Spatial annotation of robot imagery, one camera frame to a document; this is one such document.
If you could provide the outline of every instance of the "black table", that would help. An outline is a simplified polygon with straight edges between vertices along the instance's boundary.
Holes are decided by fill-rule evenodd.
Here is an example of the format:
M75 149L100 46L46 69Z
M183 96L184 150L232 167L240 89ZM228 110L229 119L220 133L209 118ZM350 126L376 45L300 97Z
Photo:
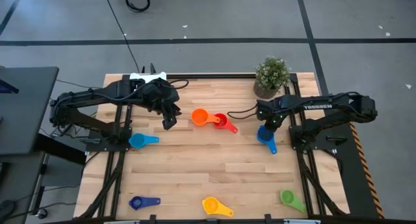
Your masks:
M82 151L39 134L59 69L0 68L0 77L19 93L0 93L0 162L7 163L0 182L0 201L16 202L16 215L39 208L41 196L26 195L43 191L42 176L46 154L83 165ZM5 223L24 223L26 215Z

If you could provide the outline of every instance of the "black metal frame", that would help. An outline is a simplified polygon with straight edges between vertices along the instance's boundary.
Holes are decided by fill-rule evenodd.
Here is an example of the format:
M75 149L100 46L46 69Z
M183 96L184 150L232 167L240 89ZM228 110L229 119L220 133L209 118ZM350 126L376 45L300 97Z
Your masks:
M219 74L171 74L168 75L168 79L254 79L254 73L219 73ZM294 86L294 91L296 95L300 95L300 88L298 85L298 79L296 74L291 75L291 80ZM286 94L290 94L289 87L285 87ZM117 123L120 122L121 118L121 107L118 106L116 111L115 120ZM127 114L125 117L125 127L129 127L130 124L130 117L131 117L131 106L127 106ZM296 125L296 119L294 115L290 115L291 125ZM304 112L300 113L301 121L305 120ZM319 177L317 174L317 167L315 164L315 157L313 156L313 150L309 149L306 151L308 159L309 159L309 167L311 168L311 174L313 178L319 181ZM297 150L296 151L298 157L299 167L302 167L302 163L304 163L304 152ZM122 158L124 161L125 152L120 152L119 157ZM104 181L108 181L111 175L112 164L114 160L114 152L109 152L109 157L107 159L107 168L105 171L105 178ZM304 191L305 196L305 203L307 207L307 214L308 219L310 220L321 220L322 223L336 223L336 224L343 224L343 223L416 223L416 221L402 221L402 220L393 220L393 219L378 219L377 217L357 217L357 216L327 216L325 212L325 205L322 201L322 197L317 192L317 199L318 199L318 208L320 211L320 215L315 215L313 213L312 202L311 202L311 194L309 191L309 185L307 177L300 172L300 177L302 180L302 188ZM88 219L73 219L71 221L63 221L57 223L104 223L104 220L107 221L116 221L116 213L117 213L117 205L118 205L118 197L120 194L120 186L121 186L121 179L122 173L116 178L115 186L114 186L114 193L112 196L112 203L111 203L111 212L110 216L103 216L104 209L105 209L105 199L102 201L101 206L99 207L98 216L96 218L88 218ZM164 224L174 224L174 223L207 223L207 224L214 224L214 223L289 223L288 219L272 219L270 214L265 214L264 219L202 219L202 220L156 220L155 215L151 215L148 220L140 220L140 223L145 224L154 224L154 223L164 223Z

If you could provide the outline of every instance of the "wooden tabletop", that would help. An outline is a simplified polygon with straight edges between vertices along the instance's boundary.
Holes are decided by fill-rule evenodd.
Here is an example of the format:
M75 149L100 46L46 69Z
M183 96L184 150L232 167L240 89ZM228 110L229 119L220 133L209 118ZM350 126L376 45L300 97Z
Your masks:
M313 73L297 75L302 96L319 95ZM121 74L108 74L104 85L121 78ZM276 131L278 153L271 155L268 147L256 139L256 132L264 122L255 116L232 119L239 129L236 134L214 129L211 124L197 127L190 119L190 113L196 108L215 114L253 107L257 99L253 93L254 80L189 81L186 88L178 90L177 105L183 114L169 131L163 129L161 116L137 106L133 108L133 133L158 136L160 142L126 154L116 218L149 219L150 214L156 214L157 219L227 218L205 213L202 200L207 197L215 197L233 209L235 219L262 219L265 214L271 214L272 218L306 218L306 214L283 205L279 199L280 190L290 189L304 200L298 161L289 137L290 119L286 118ZM97 118L114 121L115 111L116 106L112 104L100 105ZM311 110L305 115L321 118L324 113ZM314 154L322 187L341 210L349 212L336 160L321 151ZM82 214L100 191L107 156L108 153L101 152L86 166L74 216ZM315 193L312 188L311 191L314 212L318 214ZM136 195L160 197L161 204L135 211L128 202ZM109 214L111 198L112 190L106 214Z

